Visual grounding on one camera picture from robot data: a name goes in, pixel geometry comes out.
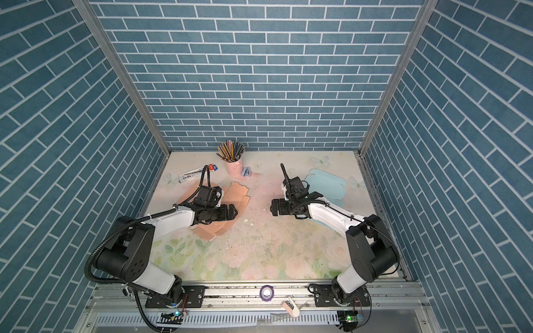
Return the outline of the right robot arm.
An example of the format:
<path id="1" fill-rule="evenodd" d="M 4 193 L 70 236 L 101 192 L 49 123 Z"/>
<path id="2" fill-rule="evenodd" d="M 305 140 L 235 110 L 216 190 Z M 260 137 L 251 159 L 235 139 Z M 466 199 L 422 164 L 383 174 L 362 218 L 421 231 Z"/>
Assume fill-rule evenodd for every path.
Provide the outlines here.
<path id="1" fill-rule="evenodd" d="M 346 239 L 350 264 L 332 281 L 333 297 L 338 303 L 351 302 L 356 290 L 400 262 L 398 249 L 379 216 L 355 215 L 340 208 L 319 192 L 311 192 L 299 177 L 284 179 L 282 189 L 284 197 L 271 202 L 273 216 L 312 219 Z"/>

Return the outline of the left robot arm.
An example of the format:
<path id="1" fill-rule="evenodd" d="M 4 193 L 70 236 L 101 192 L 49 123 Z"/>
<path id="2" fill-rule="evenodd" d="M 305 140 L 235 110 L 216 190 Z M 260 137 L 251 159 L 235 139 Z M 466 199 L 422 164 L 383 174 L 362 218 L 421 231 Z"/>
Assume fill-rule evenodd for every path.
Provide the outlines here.
<path id="1" fill-rule="evenodd" d="M 120 217 L 87 259 L 86 278 L 99 284 L 126 284 L 162 299 L 166 307 L 180 305 L 185 293 L 182 280 L 150 261 L 154 239 L 198 224 L 232 221 L 237 208 L 222 204 L 222 197 L 220 187 L 202 185 L 170 210 L 139 219 Z"/>

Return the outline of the white pen box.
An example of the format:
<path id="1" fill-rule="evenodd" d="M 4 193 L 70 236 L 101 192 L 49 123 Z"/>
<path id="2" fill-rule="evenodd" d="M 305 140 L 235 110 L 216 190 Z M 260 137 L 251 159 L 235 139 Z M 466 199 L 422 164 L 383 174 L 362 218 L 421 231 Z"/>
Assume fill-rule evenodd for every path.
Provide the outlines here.
<path id="1" fill-rule="evenodd" d="M 218 167 L 216 165 L 208 165 L 208 170 L 216 171 L 218 170 Z M 200 168 L 197 168 L 191 171 L 187 171 L 178 176 L 178 181 L 179 183 L 184 183 L 185 181 L 188 181 L 189 179 L 201 177 L 202 172 L 203 172 L 203 167 L 200 167 Z"/>

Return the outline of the light blue flat paper box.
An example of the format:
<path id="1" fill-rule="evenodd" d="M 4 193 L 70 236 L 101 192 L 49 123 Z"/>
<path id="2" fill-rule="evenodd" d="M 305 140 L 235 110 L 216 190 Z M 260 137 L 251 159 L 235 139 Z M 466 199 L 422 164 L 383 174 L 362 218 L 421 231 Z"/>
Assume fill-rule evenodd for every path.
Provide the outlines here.
<path id="1" fill-rule="evenodd" d="M 310 185 L 310 192 L 319 192 L 331 203 L 340 207 L 344 206 L 344 197 L 348 187 L 345 179 L 320 169 L 311 169 L 305 181 Z"/>

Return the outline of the small blue stapler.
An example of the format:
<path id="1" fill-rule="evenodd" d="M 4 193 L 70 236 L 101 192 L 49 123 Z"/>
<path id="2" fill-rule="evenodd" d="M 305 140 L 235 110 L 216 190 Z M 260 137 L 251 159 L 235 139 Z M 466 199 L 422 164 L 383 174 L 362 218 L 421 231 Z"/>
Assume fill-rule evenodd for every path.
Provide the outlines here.
<path id="1" fill-rule="evenodd" d="M 242 170 L 242 177 L 249 177 L 251 176 L 251 170 L 249 166 L 246 166 Z"/>

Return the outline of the pink pencil cup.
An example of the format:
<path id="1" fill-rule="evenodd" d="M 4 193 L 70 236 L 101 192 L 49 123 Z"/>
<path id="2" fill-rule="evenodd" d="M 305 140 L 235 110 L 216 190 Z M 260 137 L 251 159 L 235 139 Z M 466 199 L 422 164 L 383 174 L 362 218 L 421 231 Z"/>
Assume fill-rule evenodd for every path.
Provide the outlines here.
<path id="1" fill-rule="evenodd" d="M 244 167 L 241 160 L 236 162 L 226 162 L 226 171 L 231 177 L 241 176 L 243 169 Z"/>

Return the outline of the bundle of coloured pencils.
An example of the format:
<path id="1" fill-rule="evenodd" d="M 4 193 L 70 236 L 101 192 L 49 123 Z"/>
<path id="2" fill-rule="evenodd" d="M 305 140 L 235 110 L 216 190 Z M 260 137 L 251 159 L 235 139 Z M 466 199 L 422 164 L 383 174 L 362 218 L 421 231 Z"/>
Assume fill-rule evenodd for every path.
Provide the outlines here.
<path id="1" fill-rule="evenodd" d="M 217 146 L 216 155 L 225 162 L 238 162 L 244 154 L 244 145 L 236 140 L 226 140 Z"/>

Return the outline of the purple tape roll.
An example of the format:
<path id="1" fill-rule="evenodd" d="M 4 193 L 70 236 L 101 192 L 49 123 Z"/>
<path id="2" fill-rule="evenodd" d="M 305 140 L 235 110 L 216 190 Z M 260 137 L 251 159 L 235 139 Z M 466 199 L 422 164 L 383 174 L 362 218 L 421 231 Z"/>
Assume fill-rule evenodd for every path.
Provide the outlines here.
<path id="1" fill-rule="evenodd" d="M 271 285 L 263 285 L 260 288 L 260 298 L 264 302 L 270 302 L 274 297 L 274 288 Z"/>

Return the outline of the white pink clip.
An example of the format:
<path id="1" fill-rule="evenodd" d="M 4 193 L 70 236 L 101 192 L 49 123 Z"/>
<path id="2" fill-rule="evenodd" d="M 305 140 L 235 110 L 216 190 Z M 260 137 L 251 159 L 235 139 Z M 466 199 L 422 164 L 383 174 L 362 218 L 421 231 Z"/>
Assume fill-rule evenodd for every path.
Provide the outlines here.
<path id="1" fill-rule="evenodd" d="M 297 318 L 301 314 L 297 304 L 291 298 L 282 303 L 282 308 L 293 318 Z"/>

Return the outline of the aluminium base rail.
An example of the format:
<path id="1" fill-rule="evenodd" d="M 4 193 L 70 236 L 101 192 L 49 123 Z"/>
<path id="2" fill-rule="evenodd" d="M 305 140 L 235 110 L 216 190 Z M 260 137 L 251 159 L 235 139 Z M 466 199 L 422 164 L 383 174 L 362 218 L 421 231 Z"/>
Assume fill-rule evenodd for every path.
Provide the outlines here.
<path id="1" fill-rule="evenodd" d="M 368 284 L 354 305 L 311 292 L 311 280 L 252 282 L 186 282 L 184 306 L 149 307 L 151 323 L 176 332 L 439 332 L 430 302 L 418 282 L 384 278 Z M 274 288 L 270 302 L 260 298 L 263 285 Z M 293 318 L 282 308 L 291 298 L 301 314 Z"/>

